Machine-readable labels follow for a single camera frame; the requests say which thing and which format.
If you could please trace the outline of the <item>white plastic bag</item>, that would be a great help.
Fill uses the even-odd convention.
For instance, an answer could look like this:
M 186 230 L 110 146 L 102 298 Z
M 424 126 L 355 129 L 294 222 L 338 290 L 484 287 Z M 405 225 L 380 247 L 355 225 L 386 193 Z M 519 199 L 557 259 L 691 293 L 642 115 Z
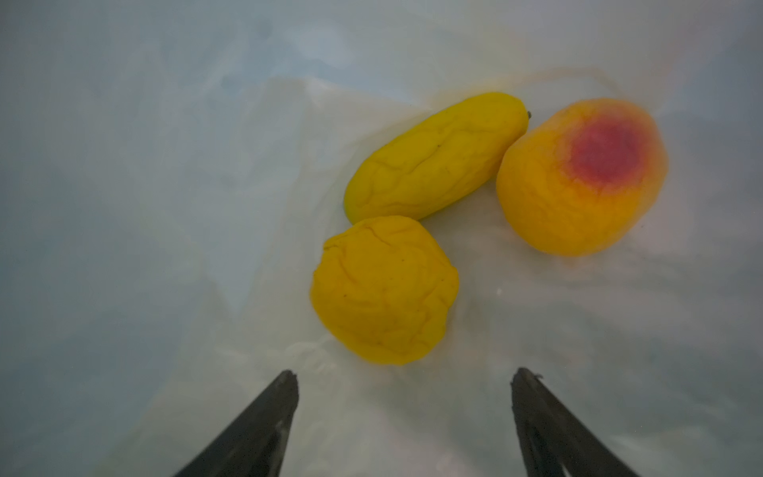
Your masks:
M 650 109 L 661 197 L 578 260 L 430 217 L 448 333 L 366 363 L 309 302 L 346 184 L 483 91 Z M 288 369 L 286 476 L 521 476 L 520 367 L 641 475 L 761 474 L 760 2 L 2 3 L 3 475 L 170 476 Z

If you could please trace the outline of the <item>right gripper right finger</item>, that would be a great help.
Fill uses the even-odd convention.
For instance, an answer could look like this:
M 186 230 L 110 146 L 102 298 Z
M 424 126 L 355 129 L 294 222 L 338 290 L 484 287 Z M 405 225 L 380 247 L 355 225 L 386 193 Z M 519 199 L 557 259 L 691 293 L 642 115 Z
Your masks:
M 512 410 L 530 477 L 637 477 L 527 368 L 512 379 Z

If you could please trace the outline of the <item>yellow round lemon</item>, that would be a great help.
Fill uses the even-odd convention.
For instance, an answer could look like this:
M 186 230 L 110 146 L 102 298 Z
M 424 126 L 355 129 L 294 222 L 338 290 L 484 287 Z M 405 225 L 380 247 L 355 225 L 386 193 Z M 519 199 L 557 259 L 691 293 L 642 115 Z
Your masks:
M 360 358 L 401 366 L 443 339 L 459 274 L 431 233 L 403 216 L 363 220 L 326 240 L 310 300 Z

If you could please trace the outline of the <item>yellow oblong fruit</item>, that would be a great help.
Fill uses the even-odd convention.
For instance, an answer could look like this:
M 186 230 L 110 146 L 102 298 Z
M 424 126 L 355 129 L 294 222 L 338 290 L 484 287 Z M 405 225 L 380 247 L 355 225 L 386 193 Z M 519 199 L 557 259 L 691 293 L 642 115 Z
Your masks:
M 532 115 L 508 93 L 483 93 L 447 107 L 395 137 L 359 166 L 344 196 L 347 219 L 424 219 L 493 178 Z

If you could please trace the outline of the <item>yellow red peach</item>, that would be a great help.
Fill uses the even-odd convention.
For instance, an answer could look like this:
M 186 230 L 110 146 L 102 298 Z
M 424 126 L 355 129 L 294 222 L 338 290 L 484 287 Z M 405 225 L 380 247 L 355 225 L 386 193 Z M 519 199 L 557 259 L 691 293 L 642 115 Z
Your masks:
M 586 99 L 512 145 L 496 189 L 507 222 L 527 244 L 588 256 L 613 246 L 652 208 L 668 170 L 648 111 L 622 99 Z

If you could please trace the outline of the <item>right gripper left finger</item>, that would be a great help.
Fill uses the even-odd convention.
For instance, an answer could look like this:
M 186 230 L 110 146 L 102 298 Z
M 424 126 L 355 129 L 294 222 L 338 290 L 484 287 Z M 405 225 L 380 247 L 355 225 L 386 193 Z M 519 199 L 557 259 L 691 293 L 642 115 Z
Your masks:
M 278 477 L 294 413 L 297 376 L 281 372 L 177 477 Z

